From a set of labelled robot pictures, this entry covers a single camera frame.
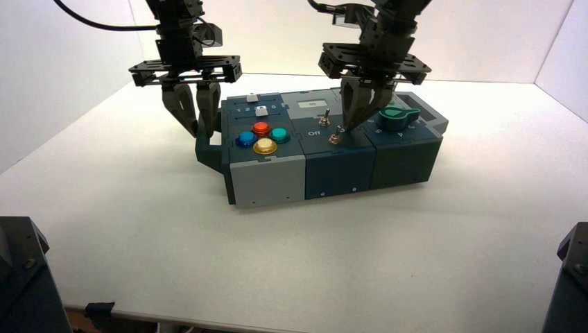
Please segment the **yellow button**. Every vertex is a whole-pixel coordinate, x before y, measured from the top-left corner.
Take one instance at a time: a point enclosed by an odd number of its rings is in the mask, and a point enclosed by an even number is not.
[[[270,155],[275,153],[277,150],[277,145],[272,139],[268,139],[267,137],[263,137],[253,145],[253,151],[255,153],[261,155]]]

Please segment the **white wall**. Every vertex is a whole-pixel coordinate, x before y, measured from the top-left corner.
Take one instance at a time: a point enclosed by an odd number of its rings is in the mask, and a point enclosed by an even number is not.
[[[537,77],[539,85],[588,121],[588,0],[575,0]]]
[[[134,24],[127,1],[64,2],[99,22]],[[141,60],[136,33],[84,26],[51,0],[2,1],[0,172],[121,88]]]
[[[417,18],[413,53],[433,79],[532,83],[571,1],[433,0]],[[153,22],[144,0],[131,4],[138,23]],[[306,0],[204,0],[204,7],[225,44],[208,54],[239,54],[246,73],[322,75],[323,42],[358,40],[358,30],[331,26]],[[141,33],[147,58],[158,58],[155,38]]]

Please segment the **white table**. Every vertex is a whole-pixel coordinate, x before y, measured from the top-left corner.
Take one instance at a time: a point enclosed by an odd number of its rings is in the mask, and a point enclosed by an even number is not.
[[[246,75],[223,96],[337,86]],[[427,81],[449,129],[422,185],[237,210],[158,87],[132,85],[0,176],[64,303],[303,332],[538,332],[586,219],[588,125],[534,85]]]

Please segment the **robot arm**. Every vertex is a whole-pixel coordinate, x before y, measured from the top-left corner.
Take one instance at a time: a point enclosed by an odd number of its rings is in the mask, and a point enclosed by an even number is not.
[[[398,82],[419,85],[431,71],[408,54],[414,42],[415,17],[431,0],[372,0],[330,6],[308,0],[333,24],[361,29],[359,44],[324,43],[319,66],[330,78],[342,78],[343,128],[354,129],[387,106]]]
[[[161,60],[149,60],[129,69],[135,85],[161,85],[166,109],[197,136],[198,120],[189,83],[197,87],[196,103],[206,137],[217,129],[216,114],[221,96],[220,82],[235,82],[241,76],[238,55],[203,55],[206,47],[222,46],[219,27],[206,22],[199,0],[147,0],[159,24],[156,41]]]

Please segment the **green button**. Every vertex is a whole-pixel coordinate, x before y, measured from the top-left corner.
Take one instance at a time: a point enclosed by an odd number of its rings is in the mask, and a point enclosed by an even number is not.
[[[290,139],[288,131],[285,128],[281,127],[274,128],[270,133],[270,137],[278,144],[283,144],[284,142],[287,142]]]

